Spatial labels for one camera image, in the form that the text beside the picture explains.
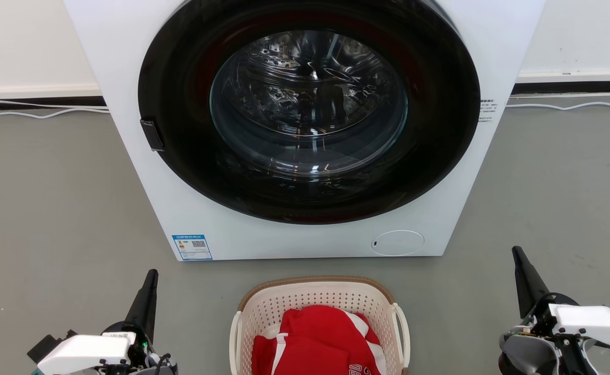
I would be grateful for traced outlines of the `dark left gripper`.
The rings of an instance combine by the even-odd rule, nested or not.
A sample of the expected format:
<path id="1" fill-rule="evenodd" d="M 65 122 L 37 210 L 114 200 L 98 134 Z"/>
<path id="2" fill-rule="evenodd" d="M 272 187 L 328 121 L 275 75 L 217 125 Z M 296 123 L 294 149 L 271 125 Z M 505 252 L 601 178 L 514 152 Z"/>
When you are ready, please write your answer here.
<path id="1" fill-rule="evenodd" d="M 155 366 L 153 341 L 157 315 L 158 271 L 149 270 L 136 294 L 125 322 L 117 322 L 102 331 L 106 336 L 126 336 L 132 340 L 128 359 L 132 366 Z"/>

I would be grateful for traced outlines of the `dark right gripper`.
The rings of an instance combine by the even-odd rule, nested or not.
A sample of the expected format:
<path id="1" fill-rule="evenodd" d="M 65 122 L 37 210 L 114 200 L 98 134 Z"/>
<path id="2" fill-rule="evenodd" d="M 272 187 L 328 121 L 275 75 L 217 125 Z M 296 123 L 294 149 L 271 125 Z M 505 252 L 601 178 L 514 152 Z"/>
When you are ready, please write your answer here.
<path id="1" fill-rule="evenodd" d="M 550 313 L 550 305 L 579 304 L 564 294 L 550 292 L 519 245 L 512 247 L 512 255 L 520 318 L 524 319 L 524 325 L 529 328 L 530 334 L 551 336 L 557 319 Z"/>

